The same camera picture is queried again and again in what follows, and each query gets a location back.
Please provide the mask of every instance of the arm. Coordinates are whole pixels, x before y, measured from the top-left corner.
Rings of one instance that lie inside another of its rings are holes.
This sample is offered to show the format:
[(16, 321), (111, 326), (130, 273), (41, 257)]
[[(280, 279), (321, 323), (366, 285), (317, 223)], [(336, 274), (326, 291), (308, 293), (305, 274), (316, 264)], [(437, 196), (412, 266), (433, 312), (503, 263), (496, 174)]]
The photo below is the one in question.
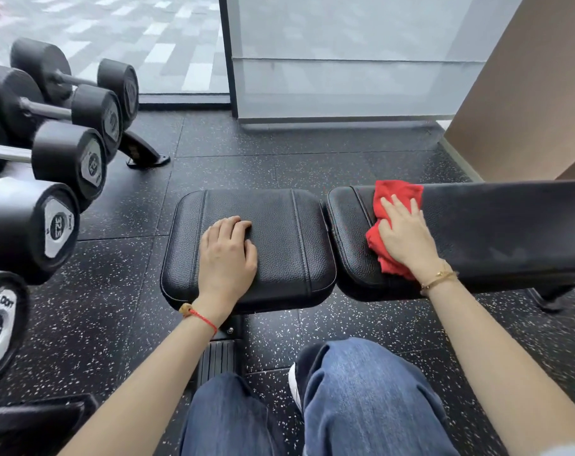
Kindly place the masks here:
[[(380, 235), (393, 258), (429, 283), (444, 268), (415, 200), (411, 213), (393, 196)], [(575, 405), (457, 279), (432, 287), (429, 299), (466, 378), (511, 456), (575, 444)]]
[[(199, 297), (192, 307), (220, 326), (251, 286), (258, 253), (244, 240), (251, 222), (221, 219), (201, 237)], [(213, 329), (197, 317), (177, 326), (77, 432), (59, 456), (150, 456)]]

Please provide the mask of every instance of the baseboard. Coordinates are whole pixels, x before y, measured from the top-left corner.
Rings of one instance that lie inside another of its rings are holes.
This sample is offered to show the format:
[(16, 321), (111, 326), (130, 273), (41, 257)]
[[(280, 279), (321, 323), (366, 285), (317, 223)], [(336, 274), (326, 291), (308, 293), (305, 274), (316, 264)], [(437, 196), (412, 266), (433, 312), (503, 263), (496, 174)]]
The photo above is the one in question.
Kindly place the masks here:
[(439, 143), (442, 145), (443, 149), (448, 153), (448, 155), (452, 157), (452, 160), (456, 162), (456, 164), (465, 172), (467, 176), (471, 178), (473, 182), (484, 182), (478, 172), (475, 171), (471, 165), (469, 165), (469, 163), (458, 153), (454, 147), (452, 147), (452, 145), (446, 140), (445, 137), (442, 137), (439, 140)]

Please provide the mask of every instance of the jeans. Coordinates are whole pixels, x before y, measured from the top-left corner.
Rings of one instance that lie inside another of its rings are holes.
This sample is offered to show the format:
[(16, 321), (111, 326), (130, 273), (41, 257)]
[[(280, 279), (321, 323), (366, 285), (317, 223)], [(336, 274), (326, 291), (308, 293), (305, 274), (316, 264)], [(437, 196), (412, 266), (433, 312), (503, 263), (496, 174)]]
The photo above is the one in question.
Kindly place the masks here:
[[(420, 370), (374, 342), (329, 341), (309, 374), (306, 456), (458, 456), (441, 400)], [(284, 456), (276, 419), (233, 374), (194, 394), (181, 456)]]

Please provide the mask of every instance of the outdoor pavement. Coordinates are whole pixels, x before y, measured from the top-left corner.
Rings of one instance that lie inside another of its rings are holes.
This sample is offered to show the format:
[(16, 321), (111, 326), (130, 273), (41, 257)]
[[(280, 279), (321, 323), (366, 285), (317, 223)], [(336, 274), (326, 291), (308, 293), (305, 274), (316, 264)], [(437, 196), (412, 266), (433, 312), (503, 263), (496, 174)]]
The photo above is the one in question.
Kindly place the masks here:
[(228, 93), (218, 0), (0, 0), (0, 64), (20, 36), (54, 43), (72, 73), (135, 67), (141, 93)]

